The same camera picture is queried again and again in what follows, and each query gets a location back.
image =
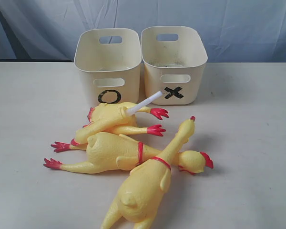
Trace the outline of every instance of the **cream plastic bin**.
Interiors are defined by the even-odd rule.
[[[197,97],[207,54],[197,31],[155,26],[141,34],[146,97],[161,90],[157,105],[189,104]]]
[[[90,105],[136,103],[141,61],[137,32],[124,28],[84,32],[77,44],[74,64],[80,70]]]

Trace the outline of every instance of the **red band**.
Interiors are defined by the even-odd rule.
[[[160,161],[160,162],[163,163],[169,170],[171,170],[170,165],[169,165],[166,161],[164,161],[162,158],[159,158],[159,157],[157,157],[157,156],[154,156],[154,157],[152,158],[152,160]]]
[[[139,165],[142,164],[142,159],[143,159],[143,142],[139,142]]]

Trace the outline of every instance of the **x symbol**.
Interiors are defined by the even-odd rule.
[[[165,87],[165,89],[169,94],[165,97],[165,99],[169,99],[173,95],[176,96],[177,98],[181,99],[184,97],[184,95],[180,94],[178,91],[182,90],[182,87],[176,87],[175,89],[170,89],[169,87]]]

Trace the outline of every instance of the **o symbol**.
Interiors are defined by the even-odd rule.
[[[115,93],[116,93],[116,100],[115,100],[114,102],[111,102],[111,103],[108,103],[108,104],[117,104],[117,103],[121,100],[121,98],[122,98],[121,94],[120,94],[118,91],[116,91],[116,90],[112,90],[112,89],[111,89],[111,90],[105,90],[105,91],[103,91],[102,93],[100,93],[99,96],[97,97],[97,99],[98,99],[98,101],[99,101],[100,103],[107,103],[107,102],[104,102],[104,101],[102,100],[103,96],[104,96],[107,92],[115,92]]]

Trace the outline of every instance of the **red comb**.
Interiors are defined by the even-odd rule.
[[[213,167],[213,161],[210,159],[209,155],[206,154],[205,152],[200,152],[202,156],[204,156],[205,159],[205,166],[209,168],[214,168]]]

